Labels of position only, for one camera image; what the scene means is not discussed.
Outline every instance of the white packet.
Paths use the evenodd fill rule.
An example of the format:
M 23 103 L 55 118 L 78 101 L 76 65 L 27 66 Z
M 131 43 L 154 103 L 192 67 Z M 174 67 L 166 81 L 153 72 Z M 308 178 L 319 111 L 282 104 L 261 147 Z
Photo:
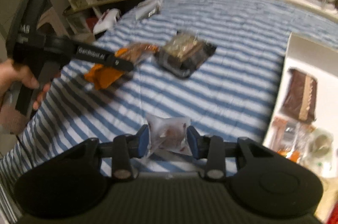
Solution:
M 161 118 L 146 114 L 146 120 L 150 131 L 147 157 L 156 149 L 192 155 L 187 140 L 187 128 L 191 124 L 190 118 Z

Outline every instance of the red object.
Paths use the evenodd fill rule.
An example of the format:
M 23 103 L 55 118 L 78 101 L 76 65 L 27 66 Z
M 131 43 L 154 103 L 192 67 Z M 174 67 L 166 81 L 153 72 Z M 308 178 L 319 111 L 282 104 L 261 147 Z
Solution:
M 90 31 L 93 32 L 93 29 L 99 19 L 97 17 L 90 17 L 86 19 L 87 26 L 89 27 Z
M 338 203 L 336 203 L 335 207 L 333 208 L 327 224 L 338 224 Z

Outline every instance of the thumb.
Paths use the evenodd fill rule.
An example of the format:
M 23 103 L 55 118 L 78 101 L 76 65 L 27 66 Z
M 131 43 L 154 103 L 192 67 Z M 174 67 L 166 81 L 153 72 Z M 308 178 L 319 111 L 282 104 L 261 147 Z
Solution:
M 8 59 L 0 65 L 0 74 L 0 88 L 2 91 L 6 91 L 14 81 L 20 81 L 31 89 L 39 87 L 39 82 L 29 67 L 16 64 L 12 59 Z

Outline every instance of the striped tablecloth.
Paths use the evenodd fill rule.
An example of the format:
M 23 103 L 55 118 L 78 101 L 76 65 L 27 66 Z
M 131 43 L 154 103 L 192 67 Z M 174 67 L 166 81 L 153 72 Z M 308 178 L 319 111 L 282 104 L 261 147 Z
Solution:
M 337 24 L 281 0 L 163 0 L 161 14 L 149 19 L 136 21 L 135 10 L 125 14 L 99 45 L 111 50 L 135 41 L 163 45 L 178 29 L 197 30 L 200 38 L 218 46 L 187 80 L 148 59 L 108 89 L 96 91 L 83 78 L 92 64 L 72 61 L 64 67 L 22 136 L 34 165 L 88 137 L 107 142 L 116 135 L 136 133 L 146 113 L 188 116 L 200 133 L 226 141 L 240 136 L 262 141 L 290 33 L 338 46 Z M 144 171 L 176 172 L 201 166 L 166 151 L 135 164 Z M 236 171 L 234 161 L 227 167 L 229 173 Z M 30 168 L 19 145 L 0 162 L 2 180 L 9 187 Z M 109 159 L 102 172 L 110 174 Z

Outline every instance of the black cable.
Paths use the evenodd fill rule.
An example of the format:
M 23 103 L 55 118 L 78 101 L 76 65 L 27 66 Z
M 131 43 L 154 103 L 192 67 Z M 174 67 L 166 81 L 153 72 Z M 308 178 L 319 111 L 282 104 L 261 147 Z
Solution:
M 19 145 L 22 147 L 22 149 L 24 150 L 25 154 L 27 155 L 27 158 L 28 158 L 28 161 L 30 163 L 30 166 L 31 168 L 33 168 L 33 161 L 32 161 L 32 158 L 30 157 L 30 154 L 28 153 L 26 147 L 24 146 L 24 144 L 21 142 L 19 136 L 15 135 L 16 136 L 16 139 L 18 140 L 19 142 Z

